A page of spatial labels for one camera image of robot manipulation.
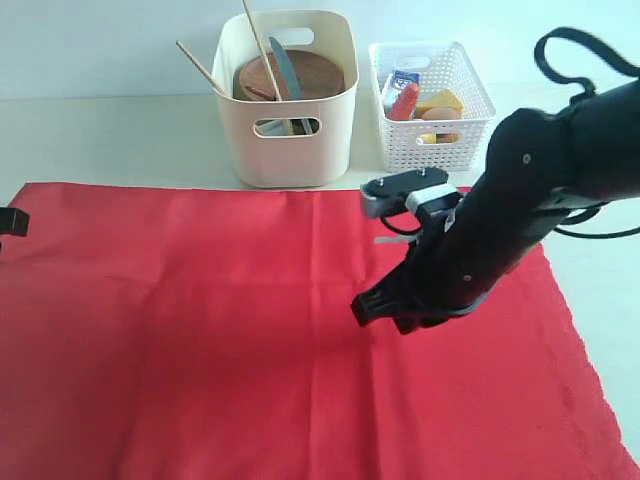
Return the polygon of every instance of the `white basket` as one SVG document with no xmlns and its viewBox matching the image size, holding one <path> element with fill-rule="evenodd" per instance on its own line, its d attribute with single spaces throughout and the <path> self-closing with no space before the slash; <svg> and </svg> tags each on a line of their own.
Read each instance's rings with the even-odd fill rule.
<svg viewBox="0 0 640 480">
<path fill-rule="evenodd" d="M 487 123 L 495 108 L 478 78 L 464 48 L 459 43 L 378 43 L 369 48 L 374 111 L 378 117 L 378 136 L 384 167 L 399 172 L 422 167 L 446 171 L 468 170 L 477 152 Z M 392 121 L 382 107 L 381 89 L 394 69 L 406 69 L 409 63 L 426 59 L 421 72 L 420 98 L 451 90 L 464 105 L 461 120 Z M 425 133 L 457 133 L 454 143 L 424 144 L 418 138 Z"/>
<path fill-rule="evenodd" d="M 251 102 L 216 93 L 218 109 L 238 176 L 255 187 L 319 186 L 339 178 L 349 166 L 349 151 L 358 85 L 358 64 L 351 28 L 346 18 L 329 11 L 286 10 L 255 12 L 257 29 L 267 36 L 284 29 L 308 28 L 306 50 L 333 61 L 344 72 L 345 91 L 319 100 Z M 220 35 L 212 75 L 231 94 L 234 75 L 256 58 L 259 50 L 246 15 L 228 20 Z M 264 137 L 254 125 L 259 120 L 315 118 L 313 135 Z"/>
</svg>

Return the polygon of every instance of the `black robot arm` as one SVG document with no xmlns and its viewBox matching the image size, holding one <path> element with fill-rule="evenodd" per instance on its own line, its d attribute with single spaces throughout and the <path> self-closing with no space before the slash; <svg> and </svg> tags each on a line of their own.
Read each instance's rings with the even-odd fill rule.
<svg viewBox="0 0 640 480">
<path fill-rule="evenodd" d="M 360 325 L 390 317 L 409 333 L 466 315 L 550 232 L 570 234 L 560 225 L 640 196 L 640 80 L 598 95 L 588 79 L 551 70 L 544 46 L 552 37 L 581 43 L 621 73 L 640 78 L 639 68 L 594 37 L 556 29 L 536 46 L 536 62 L 551 80 L 580 83 L 584 93 L 556 115 L 520 109 L 503 120 L 490 139 L 485 173 L 468 194 L 447 184 L 438 169 L 364 185 L 367 215 L 386 220 L 408 210 L 421 228 L 404 232 L 411 233 L 404 261 L 354 299 Z M 572 216 L 577 210 L 584 212 Z"/>
</svg>

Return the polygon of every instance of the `toy carrot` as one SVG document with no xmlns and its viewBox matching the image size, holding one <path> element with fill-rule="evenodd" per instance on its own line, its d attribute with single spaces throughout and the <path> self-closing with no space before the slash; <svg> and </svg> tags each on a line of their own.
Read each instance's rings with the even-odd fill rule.
<svg viewBox="0 0 640 480">
<path fill-rule="evenodd" d="M 391 111 L 389 112 L 390 120 L 409 120 L 413 109 L 418 103 L 420 96 L 420 86 L 417 83 L 410 83 L 402 89 L 396 99 Z"/>
</svg>

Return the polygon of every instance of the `wooden lid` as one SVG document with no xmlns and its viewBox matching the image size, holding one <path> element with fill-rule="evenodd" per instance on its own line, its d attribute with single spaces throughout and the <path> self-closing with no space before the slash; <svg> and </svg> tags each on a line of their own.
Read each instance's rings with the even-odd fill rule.
<svg viewBox="0 0 640 480">
<path fill-rule="evenodd" d="M 303 50 L 287 50 L 287 55 L 296 72 L 296 77 L 298 77 L 303 100 L 333 97 L 344 91 L 344 75 L 335 63 L 318 54 Z M 267 57 L 276 77 L 282 99 L 290 100 L 289 90 L 273 53 L 268 53 Z M 240 69 L 238 83 L 239 93 L 244 99 L 265 101 L 265 98 L 255 93 L 256 90 L 275 99 L 273 85 L 269 81 L 260 57 L 254 58 Z"/>
</svg>

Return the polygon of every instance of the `blue knife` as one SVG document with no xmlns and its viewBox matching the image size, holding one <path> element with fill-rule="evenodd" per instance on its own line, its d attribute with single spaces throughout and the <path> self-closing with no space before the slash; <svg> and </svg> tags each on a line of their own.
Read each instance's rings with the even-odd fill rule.
<svg viewBox="0 0 640 480">
<path fill-rule="evenodd" d="M 273 37 L 269 37 L 271 43 L 271 50 L 273 50 L 273 56 L 276 58 L 276 63 L 282 72 L 284 81 L 287 84 L 287 90 L 289 90 L 289 96 L 291 100 L 302 100 L 302 92 L 300 91 L 300 85 L 298 84 L 298 77 L 291 65 L 291 60 L 283 46 Z M 306 135 L 313 135 L 313 129 L 308 118 L 302 119 L 302 128 Z"/>
</svg>

